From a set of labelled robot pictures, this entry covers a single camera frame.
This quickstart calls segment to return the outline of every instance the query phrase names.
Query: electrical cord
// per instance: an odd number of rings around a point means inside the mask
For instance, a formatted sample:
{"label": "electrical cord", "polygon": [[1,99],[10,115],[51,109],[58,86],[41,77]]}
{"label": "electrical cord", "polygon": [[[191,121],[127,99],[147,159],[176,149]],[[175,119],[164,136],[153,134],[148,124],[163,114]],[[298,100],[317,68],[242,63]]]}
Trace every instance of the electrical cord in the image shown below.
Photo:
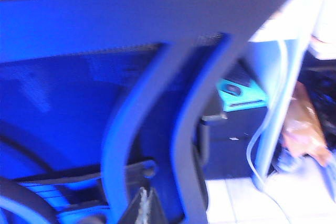
{"label": "electrical cord", "polygon": [[[252,170],[252,172],[255,174],[256,178],[260,181],[260,183],[262,184],[263,188],[265,185],[264,180],[261,178],[261,175],[257,172],[253,162],[252,162],[252,158],[251,158],[251,152],[253,147],[255,146],[256,142],[258,141],[259,137],[261,136],[261,134],[263,133],[263,131],[265,130],[265,128],[268,126],[268,124],[270,123],[274,112],[275,112],[275,107],[278,103],[278,101],[280,100],[280,97],[282,95],[282,91],[284,90],[284,87],[286,85],[286,79],[287,79],[287,68],[288,68],[288,52],[287,52],[287,46],[284,40],[278,40],[278,47],[280,50],[280,71],[279,71],[279,81],[278,81],[278,86],[275,90],[275,94],[272,98],[272,100],[269,103],[269,107],[268,107],[268,112],[263,120],[263,122],[261,123],[260,127],[257,129],[257,131],[255,132],[255,134],[252,136],[250,142],[247,145],[246,148],[246,158],[247,158],[247,162]],[[268,196],[282,211],[283,215],[286,217],[287,221],[289,224],[291,224],[291,221],[289,219],[289,217],[287,216],[286,212],[283,210],[283,208],[280,206],[280,204],[271,196],[269,195],[266,191],[262,191],[266,196]]]}

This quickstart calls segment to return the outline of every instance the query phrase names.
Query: white tile floor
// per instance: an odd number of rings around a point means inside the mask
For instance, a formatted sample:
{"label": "white tile floor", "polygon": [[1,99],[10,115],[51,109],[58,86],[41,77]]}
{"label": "white tile floor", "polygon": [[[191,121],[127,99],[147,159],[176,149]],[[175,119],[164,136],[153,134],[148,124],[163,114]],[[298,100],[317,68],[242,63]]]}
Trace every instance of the white tile floor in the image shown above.
{"label": "white tile floor", "polygon": [[[206,184],[211,224],[288,224],[279,207],[249,178]],[[336,203],[312,158],[305,158],[303,168],[294,174],[271,175],[266,191],[281,204],[292,224],[336,224]]]}

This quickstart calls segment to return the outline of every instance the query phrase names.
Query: plastic bag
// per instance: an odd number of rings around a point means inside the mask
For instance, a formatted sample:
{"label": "plastic bag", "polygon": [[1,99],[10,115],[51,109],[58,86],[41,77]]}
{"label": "plastic bag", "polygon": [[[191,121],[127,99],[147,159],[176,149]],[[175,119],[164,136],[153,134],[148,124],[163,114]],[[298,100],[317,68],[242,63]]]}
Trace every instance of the plastic bag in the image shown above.
{"label": "plastic bag", "polygon": [[282,128],[282,146],[293,157],[309,154],[326,167],[332,158],[305,86],[297,82]]}

